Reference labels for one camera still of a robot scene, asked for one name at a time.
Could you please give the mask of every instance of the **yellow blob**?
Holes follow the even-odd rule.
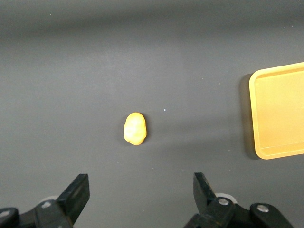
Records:
[[[142,144],[147,136],[144,116],[140,113],[131,113],[125,121],[123,135],[127,142],[135,146]]]

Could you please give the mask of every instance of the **screw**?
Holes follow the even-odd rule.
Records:
[[[45,202],[44,204],[41,205],[42,209],[48,208],[49,206],[51,206],[50,202]]]
[[[262,205],[262,204],[258,205],[258,206],[257,206],[257,209],[258,209],[259,211],[261,211],[261,212],[264,212],[264,213],[267,213],[267,212],[269,211],[268,207],[266,207],[266,206],[264,206],[264,205]]]
[[[218,202],[223,206],[227,206],[229,204],[229,201],[224,198],[219,199]]]
[[[10,211],[9,210],[6,210],[6,211],[4,211],[4,212],[1,212],[0,213],[0,218],[3,218],[3,217],[5,217],[5,216],[8,216],[10,214]]]

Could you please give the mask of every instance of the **yellow object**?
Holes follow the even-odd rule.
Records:
[[[257,155],[304,153],[304,63],[258,70],[249,90]]]
[[[140,113],[131,113],[123,127],[124,139],[137,146],[143,143],[147,136],[146,121]]]

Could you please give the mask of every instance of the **plastic tray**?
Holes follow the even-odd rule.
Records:
[[[304,63],[258,70],[249,90],[257,155],[304,153]]]

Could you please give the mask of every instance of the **tray rim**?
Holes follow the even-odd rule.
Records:
[[[292,155],[299,155],[304,153],[303,150],[299,151],[289,151],[284,153],[277,153],[277,154],[271,154],[266,155],[262,152],[262,148],[260,146],[260,139],[259,139],[259,130],[258,130],[258,121],[257,121],[257,109],[256,109],[256,90],[255,90],[255,81],[259,76],[265,75],[265,77],[268,76],[276,76],[288,73],[290,71],[304,71],[304,62],[295,63],[295,64],[289,64],[285,66],[277,66],[277,67],[271,67],[266,69],[261,69],[256,71],[252,74],[252,76],[249,79],[249,95],[250,95],[250,104],[251,104],[251,114],[252,114],[252,124],[253,124],[253,135],[254,135],[254,143],[255,143],[255,151],[256,154],[265,160],[273,159],[273,158],[281,158],[281,157],[287,157]]]

